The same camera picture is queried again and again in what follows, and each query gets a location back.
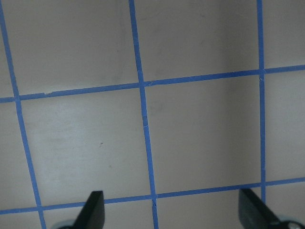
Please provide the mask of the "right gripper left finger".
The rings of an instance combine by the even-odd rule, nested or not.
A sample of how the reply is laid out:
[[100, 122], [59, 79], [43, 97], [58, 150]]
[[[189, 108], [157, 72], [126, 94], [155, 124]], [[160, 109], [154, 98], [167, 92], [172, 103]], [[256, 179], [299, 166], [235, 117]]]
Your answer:
[[93, 191], [72, 225], [72, 229], [102, 229], [104, 223], [103, 191]]

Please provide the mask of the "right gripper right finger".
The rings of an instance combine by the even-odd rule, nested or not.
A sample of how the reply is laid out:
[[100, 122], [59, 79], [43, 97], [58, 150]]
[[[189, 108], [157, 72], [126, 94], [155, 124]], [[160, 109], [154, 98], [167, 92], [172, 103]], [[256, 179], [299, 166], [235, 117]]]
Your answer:
[[238, 218], [244, 229], [276, 229], [279, 218], [249, 188], [239, 190]]

